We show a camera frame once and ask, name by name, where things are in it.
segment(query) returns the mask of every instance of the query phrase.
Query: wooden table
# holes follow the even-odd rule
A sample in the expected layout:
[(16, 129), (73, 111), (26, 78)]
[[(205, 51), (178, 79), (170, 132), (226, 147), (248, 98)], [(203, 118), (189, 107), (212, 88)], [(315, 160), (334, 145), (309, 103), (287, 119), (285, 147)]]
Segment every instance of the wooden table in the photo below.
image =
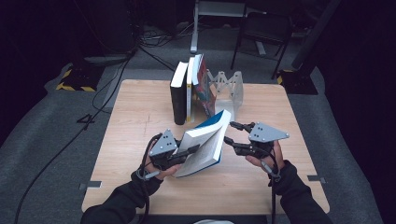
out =
[[(99, 189), (87, 189), (82, 210), (102, 203), (114, 188), (130, 181), (150, 138), (171, 129), (176, 139), (185, 130), (204, 121), (196, 113), (195, 123), (178, 126), (173, 121), (169, 81), (124, 80), (114, 105), (106, 134), (92, 172), (91, 181), (102, 181)], [(298, 169), (301, 179), (312, 189), (323, 210), (330, 208), (289, 99), (279, 85), (244, 84), (244, 103), (235, 121), (260, 121), (290, 134), (280, 140), (285, 159)], [(248, 133), (229, 127), (226, 136), (235, 142), (248, 143)], [(236, 156), (224, 144), (221, 162), (194, 175), (167, 177), (150, 197), (152, 215), (262, 215), (271, 214), (271, 189), (262, 169)], [(277, 197), (276, 211), (284, 213)]]

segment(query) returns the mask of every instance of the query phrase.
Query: black sleeve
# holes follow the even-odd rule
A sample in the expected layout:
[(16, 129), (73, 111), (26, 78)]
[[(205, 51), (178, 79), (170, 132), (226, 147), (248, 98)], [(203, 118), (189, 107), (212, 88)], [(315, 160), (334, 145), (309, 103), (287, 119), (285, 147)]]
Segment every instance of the black sleeve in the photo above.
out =
[(311, 188), (297, 175), (294, 165), (285, 161), (280, 174), (281, 179), (274, 183), (274, 191), (282, 196), (280, 204), (290, 223), (332, 223), (312, 197)]
[[(81, 224), (121, 224), (129, 223), (136, 215), (136, 207), (145, 206), (145, 193), (142, 188), (143, 180), (135, 173), (132, 181), (114, 189), (108, 199), (100, 205), (90, 207), (81, 218)], [(163, 181), (152, 177), (144, 182), (148, 195), (153, 194)]]

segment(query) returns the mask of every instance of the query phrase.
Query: person's right hand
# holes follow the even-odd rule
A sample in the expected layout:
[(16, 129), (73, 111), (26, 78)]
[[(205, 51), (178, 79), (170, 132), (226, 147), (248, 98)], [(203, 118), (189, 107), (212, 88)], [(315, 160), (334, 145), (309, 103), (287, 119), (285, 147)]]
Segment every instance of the person's right hand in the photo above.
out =
[[(277, 163), (278, 169), (279, 170), (282, 169), (285, 166), (285, 162), (283, 162), (282, 149), (281, 149), (280, 144), (277, 140), (274, 141), (274, 149), (271, 151), (271, 154), (273, 154), (276, 158), (276, 163)], [(262, 161), (267, 163), (267, 165), (270, 166), (271, 169), (274, 168), (274, 161), (269, 156), (263, 158), (262, 161), (255, 157), (252, 157), (252, 156), (246, 156), (246, 160), (255, 166), (261, 167), (265, 172), (266, 172), (266, 170), (264, 169), (264, 167), (262, 167)]]

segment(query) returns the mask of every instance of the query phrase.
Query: person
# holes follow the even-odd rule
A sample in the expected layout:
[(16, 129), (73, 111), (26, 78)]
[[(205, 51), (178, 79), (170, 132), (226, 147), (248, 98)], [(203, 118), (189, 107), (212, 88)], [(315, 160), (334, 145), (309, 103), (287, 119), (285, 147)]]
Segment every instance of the person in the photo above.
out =
[[(327, 214), (317, 204), (311, 194), (311, 189), (304, 184), (297, 175), (297, 169), (290, 161), (283, 160), (281, 146), (274, 141), (272, 154), (276, 158), (277, 167), (280, 170), (280, 178), (272, 183), (277, 195), (281, 195), (280, 204), (288, 216), (290, 223), (332, 223)], [(262, 167), (262, 161), (246, 156), (251, 164)], [(271, 168), (274, 161), (270, 157), (262, 159)], [(160, 187), (163, 180), (173, 175), (181, 165), (175, 165), (165, 171), (160, 171), (147, 181), (148, 195), (152, 195)], [(158, 171), (151, 163), (149, 157), (146, 160), (146, 170), (149, 173)], [(100, 205), (88, 208), (81, 218), (81, 224), (118, 224), (130, 223), (136, 215), (136, 207), (145, 206), (145, 193), (142, 189), (141, 180), (136, 172), (131, 174), (132, 181), (114, 189), (108, 199)]]

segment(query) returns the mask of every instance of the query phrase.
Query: book cover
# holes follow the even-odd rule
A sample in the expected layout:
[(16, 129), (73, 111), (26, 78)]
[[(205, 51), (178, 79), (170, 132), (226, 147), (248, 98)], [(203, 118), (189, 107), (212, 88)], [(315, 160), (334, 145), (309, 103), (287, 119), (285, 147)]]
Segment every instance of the book cover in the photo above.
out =
[(179, 62), (170, 83), (174, 121), (177, 125), (183, 125), (187, 116), (187, 66), (187, 63)]
[(223, 110), (194, 129), (184, 132), (179, 150), (187, 150), (196, 145), (200, 147), (186, 159), (174, 174), (175, 177), (192, 175), (219, 163), (224, 135), (230, 120), (231, 113)]
[(191, 109), (191, 102), (192, 102), (192, 68), (194, 65), (194, 57), (190, 57), (189, 59), (189, 65), (187, 67), (187, 79), (186, 79), (186, 94), (187, 94), (187, 103), (186, 103), (186, 121), (191, 122), (191, 115), (192, 115), (192, 109)]
[(208, 118), (215, 115), (216, 95), (210, 89), (210, 79), (207, 75), (207, 69), (204, 54), (195, 55), (194, 67), (192, 73), (192, 85), (198, 96), (198, 101), (204, 107)]

